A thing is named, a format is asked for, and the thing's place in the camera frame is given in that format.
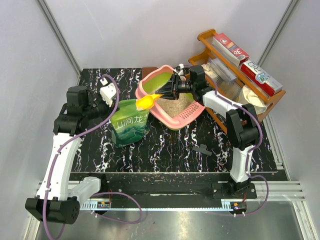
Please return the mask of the wooden two-tier shelf rack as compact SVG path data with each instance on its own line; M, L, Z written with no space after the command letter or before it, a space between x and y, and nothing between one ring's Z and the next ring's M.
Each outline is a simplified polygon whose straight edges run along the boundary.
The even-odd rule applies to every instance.
M205 79L212 87L214 84L217 84L219 93L235 102L238 100L243 87L247 86L249 89L251 89L267 106L265 112L257 115L258 121L262 123L270 111L286 94L286 91L282 89L273 96L268 96L266 93L264 93L262 89L260 89L254 82L247 78L243 72L241 72L238 66L231 63L218 49L212 45L212 40L217 34L218 33L214 29L210 29L200 33L197 36L198 41L202 42L205 48L203 52L190 57L188 60L189 63L192 65L203 65L207 64L210 59L219 59L229 70L231 70L231 72L236 75L235 82L232 84L222 83L222 79L219 76L216 78L216 80L211 80L209 77L206 77Z

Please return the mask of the brown rectangular block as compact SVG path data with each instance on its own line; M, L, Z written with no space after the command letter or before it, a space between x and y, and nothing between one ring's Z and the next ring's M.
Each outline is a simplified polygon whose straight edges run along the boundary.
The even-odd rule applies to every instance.
M155 70L157 70L157 67L143 67L142 70L145 72L153 72Z

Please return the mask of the red white box upper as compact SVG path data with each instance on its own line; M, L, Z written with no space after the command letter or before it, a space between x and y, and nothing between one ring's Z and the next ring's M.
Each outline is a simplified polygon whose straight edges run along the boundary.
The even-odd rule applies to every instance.
M241 47L236 45L224 33L214 36L212 39L212 45L236 67L239 67L250 58L250 56Z

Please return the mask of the black bag clip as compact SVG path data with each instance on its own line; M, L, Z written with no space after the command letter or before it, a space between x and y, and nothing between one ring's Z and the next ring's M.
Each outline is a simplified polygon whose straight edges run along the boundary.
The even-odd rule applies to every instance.
M192 150L207 156L212 155L212 152L207 150L207 146L205 144L200 144L200 146L193 146Z

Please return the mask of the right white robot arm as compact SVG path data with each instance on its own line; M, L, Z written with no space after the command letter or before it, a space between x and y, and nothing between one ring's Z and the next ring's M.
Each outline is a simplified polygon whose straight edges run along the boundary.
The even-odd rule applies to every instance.
M196 102L225 118L233 155L230 180L222 185L221 191L233 198L243 195L251 184L253 151L263 138L254 106L250 103L239 104L220 94L217 88L211 87L206 81L206 73L200 65L189 68L189 77L185 77L183 68L177 66L170 79L155 93L167 100L177 100L180 94L190 93Z

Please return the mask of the red white box lower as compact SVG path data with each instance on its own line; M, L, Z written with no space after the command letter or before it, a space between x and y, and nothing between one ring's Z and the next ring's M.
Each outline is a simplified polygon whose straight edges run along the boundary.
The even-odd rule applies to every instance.
M283 85L274 79L270 74L263 70L253 61L247 60L240 70L252 82L259 86L268 96L272 97L283 89Z

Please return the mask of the clear plastic box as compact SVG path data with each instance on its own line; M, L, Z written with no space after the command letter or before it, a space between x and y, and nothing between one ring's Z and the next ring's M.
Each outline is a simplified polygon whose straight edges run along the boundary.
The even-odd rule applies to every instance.
M230 71L218 58L211 59L209 64L211 68L219 75L219 77L227 84L232 84L237 79L236 75Z

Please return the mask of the pink green litter box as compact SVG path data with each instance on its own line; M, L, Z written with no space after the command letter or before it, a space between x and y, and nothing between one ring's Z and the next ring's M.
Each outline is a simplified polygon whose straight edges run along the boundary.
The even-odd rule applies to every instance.
M150 72L139 82L135 90L137 99L154 94L173 74L173 68L163 65ZM181 93L178 100L159 98L150 113L171 130L180 130L194 121L205 110L205 107L194 101L192 94Z

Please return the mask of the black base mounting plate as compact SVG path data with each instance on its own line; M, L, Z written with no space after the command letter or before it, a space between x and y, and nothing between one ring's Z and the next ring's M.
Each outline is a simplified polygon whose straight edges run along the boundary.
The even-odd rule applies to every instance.
M257 198L256 187L251 180L234 183L229 173L160 172L160 173L96 173L80 175L101 179L102 189L123 191L129 195L151 194L194 194L214 199Z

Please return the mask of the red white box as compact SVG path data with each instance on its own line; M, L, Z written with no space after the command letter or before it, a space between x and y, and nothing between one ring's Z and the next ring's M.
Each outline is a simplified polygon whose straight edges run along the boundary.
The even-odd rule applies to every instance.
M241 47L236 45L224 33L214 36L212 39L212 45L236 67L239 67L250 58L250 56Z
M283 85L274 79L270 74L263 70L253 61L247 60L240 70L252 82L259 86L268 96L272 97L283 89Z

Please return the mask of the yellow plastic litter scoop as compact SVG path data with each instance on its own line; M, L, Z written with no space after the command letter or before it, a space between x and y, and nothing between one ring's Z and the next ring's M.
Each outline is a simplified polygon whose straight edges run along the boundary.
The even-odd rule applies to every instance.
M143 110L150 110L154 105L156 100L161 98L163 94L149 94L140 99L137 99L135 102L136 110L143 111Z

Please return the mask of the beige paper bag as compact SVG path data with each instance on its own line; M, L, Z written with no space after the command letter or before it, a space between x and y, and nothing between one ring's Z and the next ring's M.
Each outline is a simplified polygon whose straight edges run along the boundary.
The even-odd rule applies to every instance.
M241 89L237 102L242 105L253 105L257 115L264 113L268 108L258 95L256 95L247 85L243 86Z

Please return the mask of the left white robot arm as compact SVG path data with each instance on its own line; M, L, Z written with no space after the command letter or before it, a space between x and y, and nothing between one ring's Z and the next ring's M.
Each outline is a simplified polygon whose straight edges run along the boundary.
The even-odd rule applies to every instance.
M43 182L35 197L25 201L25 209L39 221L71 225L92 195L102 198L108 193L104 177L87 176L68 189L73 160L83 139L78 135L85 133L91 120L109 118L117 90L113 83L103 86L93 102L89 93L84 86L70 87L67 102L54 121L52 152Z

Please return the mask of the green cat litter bag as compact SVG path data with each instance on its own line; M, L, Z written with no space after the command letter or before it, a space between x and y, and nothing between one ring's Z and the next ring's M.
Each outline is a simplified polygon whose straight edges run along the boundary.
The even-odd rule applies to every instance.
M136 99L121 100L110 119L111 140L116 148L140 141L147 133L149 110L137 110Z

